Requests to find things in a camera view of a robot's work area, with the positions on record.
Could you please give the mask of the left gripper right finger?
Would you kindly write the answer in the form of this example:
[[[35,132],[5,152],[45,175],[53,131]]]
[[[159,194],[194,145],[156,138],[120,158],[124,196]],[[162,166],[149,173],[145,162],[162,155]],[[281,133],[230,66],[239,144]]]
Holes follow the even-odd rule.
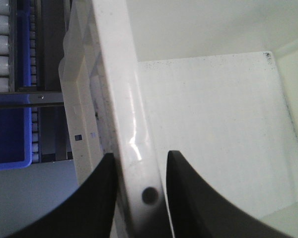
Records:
[[[245,213],[213,189],[180,151],[169,151],[168,208],[177,238],[286,238]]]

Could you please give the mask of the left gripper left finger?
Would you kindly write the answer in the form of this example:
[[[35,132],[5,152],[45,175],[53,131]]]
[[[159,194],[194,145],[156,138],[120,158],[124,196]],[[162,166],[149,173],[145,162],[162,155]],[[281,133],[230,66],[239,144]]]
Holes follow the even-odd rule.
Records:
[[[68,199],[10,237],[108,238],[113,223],[117,189],[114,155],[107,153]]]

